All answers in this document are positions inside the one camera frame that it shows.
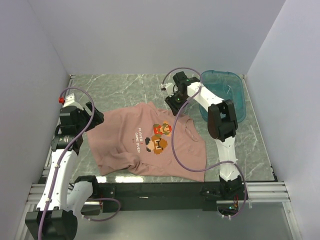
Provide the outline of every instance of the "mario pixel character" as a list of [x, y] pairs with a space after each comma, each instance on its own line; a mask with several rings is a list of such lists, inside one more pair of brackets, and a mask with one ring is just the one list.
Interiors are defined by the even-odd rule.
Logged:
[[167, 121], [164, 121], [162, 125], [154, 124], [153, 132], [154, 132], [154, 135], [157, 137], [161, 137], [163, 134], [170, 137], [172, 132], [172, 127], [169, 125]]
[[146, 150], [151, 153], [153, 151], [155, 154], [160, 154], [168, 146], [168, 142], [156, 135], [153, 135], [151, 139], [147, 137], [145, 140]]

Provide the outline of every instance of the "white wall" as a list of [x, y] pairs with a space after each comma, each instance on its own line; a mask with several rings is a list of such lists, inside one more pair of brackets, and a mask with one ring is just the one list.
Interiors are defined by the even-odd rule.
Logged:
[[68, 75], [26, 0], [0, 1], [0, 239], [41, 176]]
[[29, 2], [71, 74], [246, 74], [285, 0]]
[[286, 0], [248, 72], [275, 173], [303, 238], [320, 236], [320, 1]]

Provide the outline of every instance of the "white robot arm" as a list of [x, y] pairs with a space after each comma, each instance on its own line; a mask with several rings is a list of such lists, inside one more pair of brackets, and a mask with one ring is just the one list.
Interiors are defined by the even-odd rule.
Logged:
[[[44, 192], [36, 206], [36, 211], [28, 212], [25, 218], [25, 223], [35, 239], [38, 239], [40, 219], [43, 214], [45, 214], [45, 219], [41, 232], [45, 239], [74, 239], [77, 233], [78, 219], [82, 217], [81, 212], [85, 202], [90, 197], [99, 198], [96, 176], [78, 177], [72, 191], [68, 193], [69, 181], [83, 143], [82, 136], [75, 140], [58, 165], [58, 159], [63, 155], [65, 148], [88, 124], [93, 114], [92, 103], [86, 103], [89, 109], [87, 110], [75, 101], [74, 94], [68, 95], [65, 100], [62, 99], [61, 103], [63, 103], [63, 107], [60, 109], [60, 124], [56, 128], [51, 142], [51, 166]], [[92, 122], [86, 130], [93, 129], [103, 121], [103, 113], [95, 108]], [[53, 193], [49, 198], [53, 182], [55, 182]], [[100, 209], [92, 207], [90, 210], [91, 213], [95, 210], [98, 210], [95, 211], [97, 214], [100, 212]]]
[[[173, 79], [175, 85], [173, 83], [161, 85], [169, 95], [165, 101], [173, 114], [176, 115], [187, 98], [198, 92], [201, 86], [200, 93], [193, 99], [208, 111], [208, 131], [216, 142], [219, 160], [236, 163], [235, 134], [238, 123], [233, 103], [213, 94], [196, 77], [187, 78], [184, 72], [178, 72]], [[228, 182], [239, 178], [240, 173], [234, 164], [220, 165], [220, 179]]]

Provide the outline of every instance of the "teal plastic bin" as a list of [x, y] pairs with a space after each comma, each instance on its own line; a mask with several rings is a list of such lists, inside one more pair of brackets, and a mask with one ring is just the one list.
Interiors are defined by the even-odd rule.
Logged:
[[[246, 117], [246, 101], [241, 78], [229, 71], [208, 70], [202, 74], [203, 85], [218, 97], [234, 104], [236, 119], [241, 123]], [[208, 121], [208, 112], [199, 105], [202, 118]]]

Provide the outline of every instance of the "black metal base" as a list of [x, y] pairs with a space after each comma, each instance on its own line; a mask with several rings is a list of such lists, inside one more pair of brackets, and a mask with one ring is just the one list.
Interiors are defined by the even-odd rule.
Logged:
[[[217, 201], [244, 200], [244, 185], [232, 194], [223, 194], [220, 182], [168, 182], [168, 183], [99, 183], [99, 193], [104, 198], [121, 202], [121, 211], [202, 209], [217, 211]], [[115, 202], [104, 202], [103, 212], [118, 209]]]

